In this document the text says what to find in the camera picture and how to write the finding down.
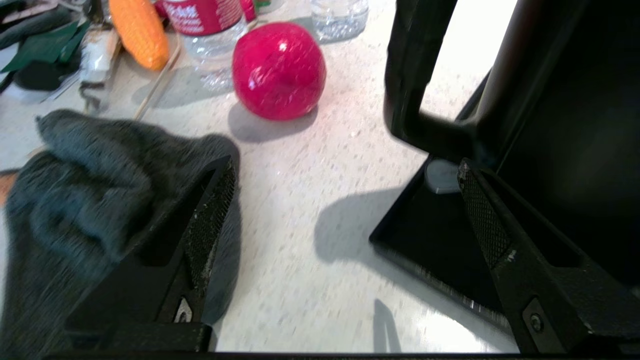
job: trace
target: plastic water bottle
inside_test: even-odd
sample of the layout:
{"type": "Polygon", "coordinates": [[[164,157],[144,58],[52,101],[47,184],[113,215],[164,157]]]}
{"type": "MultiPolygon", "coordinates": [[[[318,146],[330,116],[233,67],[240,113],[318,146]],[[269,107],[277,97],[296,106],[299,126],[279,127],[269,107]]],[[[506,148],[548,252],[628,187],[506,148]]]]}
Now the plastic water bottle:
{"type": "Polygon", "coordinates": [[[349,39],[364,31],[369,0],[311,0],[311,13],[320,40],[349,39]]]}
{"type": "Polygon", "coordinates": [[[204,86],[214,91],[233,89],[234,47],[247,32],[240,2],[163,0],[163,6],[204,86]]]}

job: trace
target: red apple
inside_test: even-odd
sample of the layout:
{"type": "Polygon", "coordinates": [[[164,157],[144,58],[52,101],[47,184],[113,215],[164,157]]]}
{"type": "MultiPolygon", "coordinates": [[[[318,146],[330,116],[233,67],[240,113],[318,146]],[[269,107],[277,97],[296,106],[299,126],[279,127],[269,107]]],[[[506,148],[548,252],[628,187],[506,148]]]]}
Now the red apple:
{"type": "Polygon", "coordinates": [[[232,67],[240,101],[269,120],[291,120],[310,112],[326,80],[320,47],[307,30],[290,22],[267,24],[243,36],[232,67]]]}

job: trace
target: white countertop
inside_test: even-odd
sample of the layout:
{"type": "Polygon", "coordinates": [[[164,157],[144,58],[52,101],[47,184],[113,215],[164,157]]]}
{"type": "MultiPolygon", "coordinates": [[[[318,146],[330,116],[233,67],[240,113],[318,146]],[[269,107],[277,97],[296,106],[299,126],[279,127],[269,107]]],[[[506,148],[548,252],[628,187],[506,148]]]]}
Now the white countertop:
{"type": "MultiPolygon", "coordinates": [[[[143,118],[183,136],[222,133],[241,151],[241,264],[234,299],[214,327],[218,351],[517,351],[510,336],[376,256],[369,245],[371,231],[426,157],[393,139],[383,124],[395,6],[370,2],[364,33],[321,46],[328,77],[310,116],[288,123],[258,119],[234,94],[204,90],[181,58],[163,100],[143,118]],[[374,336],[381,319],[395,324],[399,343],[374,336]]],[[[425,110],[455,117],[491,67],[514,5],[458,1],[425,110]]],[[[306,1],[288,0],[265,18],[309,13],[306,1]]],[[[155,76],[123,55],[104,115],[132,117],[155,76]]],[[[57,108],[83,109],[77,85],[54,102],[31,106],[0,95],[0,169],[27,162],[42,144],[34,117],[57,108]]],[[[0,231],[2,277],[6,242],[0,231]]],[[[388,338],[395,338],[392,328],[386,327],[388,338]]]]}

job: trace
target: gray towel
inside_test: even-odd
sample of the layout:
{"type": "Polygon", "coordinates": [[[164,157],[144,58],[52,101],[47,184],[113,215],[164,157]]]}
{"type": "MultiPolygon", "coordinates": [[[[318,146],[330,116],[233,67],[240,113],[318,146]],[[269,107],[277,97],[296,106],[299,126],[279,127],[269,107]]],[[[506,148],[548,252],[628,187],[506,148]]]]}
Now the gray towel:
{"type": "MultiPolygon", "coordinates": [[[[225,137],[179,138],[69,110],[38,118],[48,151],[20,171],[6,205],[9,265],[0,354],[39,359],[69,347],[63,322],[148,236],[206,164],[239,155],[225,137]]],[[[204,322],[226,310],[239,265],[238,191],[220,233],[204,322]]]]}

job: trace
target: bolt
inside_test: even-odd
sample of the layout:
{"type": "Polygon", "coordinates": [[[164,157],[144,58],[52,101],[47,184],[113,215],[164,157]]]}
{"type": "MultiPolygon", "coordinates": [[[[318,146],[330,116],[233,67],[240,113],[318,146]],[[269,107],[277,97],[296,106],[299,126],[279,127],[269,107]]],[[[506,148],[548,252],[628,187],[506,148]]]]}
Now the bolt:
{"type": "Polygon", "coordinates": [[[542,322],[542,317],[540,317],[540,315],[531,315],[531,327],[535,332],[542,332],[542,330],[545,329],[545,323],[542,322]]]}

